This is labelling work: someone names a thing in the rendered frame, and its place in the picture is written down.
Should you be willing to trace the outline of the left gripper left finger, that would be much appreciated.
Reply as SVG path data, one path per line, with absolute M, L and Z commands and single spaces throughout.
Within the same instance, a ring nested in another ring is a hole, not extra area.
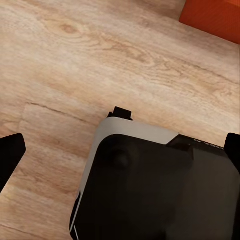
M 26 152 L 21 133 L 0 138 L 0 193 Z

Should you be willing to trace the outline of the storage box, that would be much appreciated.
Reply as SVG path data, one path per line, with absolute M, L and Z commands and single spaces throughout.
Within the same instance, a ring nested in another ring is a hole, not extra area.
M 240 45 L 240 0 L 186 0 L 179 22 Z

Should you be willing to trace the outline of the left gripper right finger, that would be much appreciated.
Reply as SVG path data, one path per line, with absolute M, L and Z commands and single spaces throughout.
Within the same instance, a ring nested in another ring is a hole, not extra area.
M 227 135 L 224 151 L 240 173 L 240 135 L 229 133 Z

